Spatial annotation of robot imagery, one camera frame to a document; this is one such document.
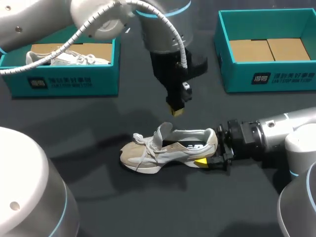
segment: logo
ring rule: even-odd
[[[28,78],[32,89],[47,89],[47,84],[44,78]]]
[[[203,145],[202,144],[199,144],[199,145],[188,145],[188,149],[199,149],[199,148],[202,148]]]
[[[252,85],[267,84],[271,73],[255,73],[252,78]]]

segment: white robotic arm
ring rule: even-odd
[[[58,50],[32,64],[0,70],[20,73],[40,66],[65,52],[81,34],[98,40],[117,37],[132,11],[141,20],[143,40],[151,53],[154,75],[167,89],[173,111],[191,99],[187,80],[207,71],[207,59],[193,57],[186,47],[193,40],[191,0],[19,0],[0,2],[0,52],[31,44],[68,25],[78,31]]]

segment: white cable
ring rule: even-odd
[[[148,3],[144,2],[144,1],[140,1],[140,0],[125,0],[125,2],[127,4],[141,6],[141,7],[145,8],[145,9],[147,9],[148,11],[150,11],[154,15],[156,15],[158,17],[158,19],[160,19],[163,23],[166,24],[166,26],[170,29],[170,31],[172,32],[172,34],[174,35],[175,39],[178,42],[179,49],[180,49],[181,66],[183,68],[187,68],[188,67],[188,65],[187,65],[187,57],[186,57],[183,41],[181,39],[181,36],[179,35],[179,33],[177,32],[175,27],[172,25],[172,23],[167,19],[167,17],[165,17],[157,8],[155,8],[154,6],[148,4]],[[114,2],[112,2],[110,4],[107,4],[107,5],[103,6],[102,8],[100,8],[98,11],[96,11],[92,16],[90,16],[88,18],[88,20],[77,30],[77,32],[63,46],[61,46],[59,49],[57,49],[56,51],[52,52],[50,55],[46,56],[45,58],[42,58],[42,59],[40,59],[40,60],[38,60],[36,62],[33,62],[33,63],[29,64],[29,65],[26,65],[26,66],[13,68],[13,69],[0,70],[0,75],[9,75],[9,74],[16,74],[16,73],[25,72],[25,71],[31,70],[33,68],[36,68],[36,67],[38,67],[40,65],[43,65],[44,63],[48,62],[51,59],[56,58],[60,54],[64,53],[82,35],[82,33],[84,31],[86,31],[86,29],[94,21],[96,21],[99,17],[101,17],[103,14],[105,14],[110,9],[114,8],[116,5],[122,5],[122,4],[123,3],[121,3],[120,0],[118,0],[118,1],[114,1]]]

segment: cardboard insert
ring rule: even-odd
[[[51,53],[61,47],[61,43],[39,43],[33,44],[31,51],[35,53]],[[112,44],[111,43],[82,43],[73,44],[69,50],[79,54],[93,54],[96,58],[103,58],[111,62],[112,60]]]
[[[236,62],[309,61],[300,38],[231,40]]]

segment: shoe tongue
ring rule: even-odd
[[[164,122],[162,125],[160,125],[154,134],[152,146],[157,149],[161,149],[162,141],[171,133],[171,130],[172,124],[169,122]]]

